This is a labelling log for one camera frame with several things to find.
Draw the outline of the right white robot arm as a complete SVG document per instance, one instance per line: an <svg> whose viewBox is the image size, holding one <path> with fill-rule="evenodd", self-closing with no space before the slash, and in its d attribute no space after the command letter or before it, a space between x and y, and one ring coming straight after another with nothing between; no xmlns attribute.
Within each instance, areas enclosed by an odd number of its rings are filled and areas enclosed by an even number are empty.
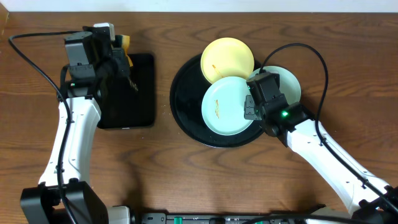
<svg viewBox="0 0 398 224"><path fill-rule="evenodd" d="M304 158L331 186L349 215L368 223L397 223L397 189L376 177L350 156L300 103L296 77L263 71L247 80L250 94L245 118L260 121L264 132L277 137Z"/></svg>

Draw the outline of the light green plate front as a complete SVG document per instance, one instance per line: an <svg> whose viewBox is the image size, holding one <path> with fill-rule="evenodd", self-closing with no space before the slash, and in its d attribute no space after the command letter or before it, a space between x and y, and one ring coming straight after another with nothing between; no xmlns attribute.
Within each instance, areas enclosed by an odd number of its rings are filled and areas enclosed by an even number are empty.
<svg viewBox="0 0 398 224"><path fill-rule="evenodd" d="M201 103L202 118L216 134L232 136L246 130L252 121L244 118L244 102L250 94L246 80L226 77L207 89Z"/></svg>

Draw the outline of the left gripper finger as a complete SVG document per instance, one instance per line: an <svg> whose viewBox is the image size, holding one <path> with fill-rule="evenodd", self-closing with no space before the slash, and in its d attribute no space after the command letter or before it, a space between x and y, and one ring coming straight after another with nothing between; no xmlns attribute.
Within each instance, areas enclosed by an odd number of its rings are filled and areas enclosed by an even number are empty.
<svg viewBox="0 0 398 224"><path fill-rule="evenodd" d="M124 50L121 48L121 35L116 35L116 40L113 42L113 59L120 70L128 69L128 60Z"/></svg>
<svg viewBox="0 0 398 224"><path fill-rule="evenodd" d="M138 86L133 82L132 75L129 75L128 78L127 78L127 80L128 80L128 82L129 82L130 87L131 87L135 92L138 92L138 91L139 91Z"/></svg>

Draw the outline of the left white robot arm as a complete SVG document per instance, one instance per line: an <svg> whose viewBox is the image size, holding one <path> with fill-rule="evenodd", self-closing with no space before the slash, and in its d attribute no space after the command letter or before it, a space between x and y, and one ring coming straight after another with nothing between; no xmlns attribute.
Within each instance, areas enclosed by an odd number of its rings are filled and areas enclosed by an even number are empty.
<svg viewBox="0 0 398 224"><path fill-rule="evenodd" d="M129 207L107 207L90 186L93 139L109 84L130 79L129 37L111 23L63 31L68 64L60 83L44 75L59 102L59 122L49 162L38 185L23 189L21 209L29 223L132 223Z"/></svg>

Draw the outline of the light green plate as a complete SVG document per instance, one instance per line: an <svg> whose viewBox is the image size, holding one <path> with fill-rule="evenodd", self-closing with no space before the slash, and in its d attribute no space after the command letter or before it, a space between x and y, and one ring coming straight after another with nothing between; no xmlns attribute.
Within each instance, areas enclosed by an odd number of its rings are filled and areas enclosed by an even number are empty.
<svg viewBox="0 0 398 224"><path fill-rule="evenodd" d="M275 93L274 89L271 90L272 95L266 95L269 98L266 98L267 102L272 102L274 100L278 100L280 96L284 95L286 102L288 105L292 105L300 101L301 98L301 87L299 81L295 77L293 73L288 71L285 68L278 66L265 66L262 68L261 72L258 68L253 71L249 78L253 78L258 74L262 73L273 73L279 75L279 93Z"/></svg>
<svg viewBox="0 0 398 224"><path fill-rule="evenodd" d="M246 130L252 121L244 118L244 102L250 94L246 80L226 77L207 89L201 103L202 118L216 134L232 136Z"/></svg>

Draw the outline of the yellow green sponge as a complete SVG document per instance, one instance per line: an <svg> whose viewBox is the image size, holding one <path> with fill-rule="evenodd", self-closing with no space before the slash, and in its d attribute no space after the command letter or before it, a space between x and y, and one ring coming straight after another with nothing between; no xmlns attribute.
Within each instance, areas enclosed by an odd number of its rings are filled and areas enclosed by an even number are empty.
<svg viewBox="0 0 398 224"><path fill-rule="evenodd" d="M127 60L129 62L129 66L133 67L133 62L131 58L128 56L128 49L130 46L130 37L128 35L121 35L121 48L124 50L124 53L127 57Z"/></svg>

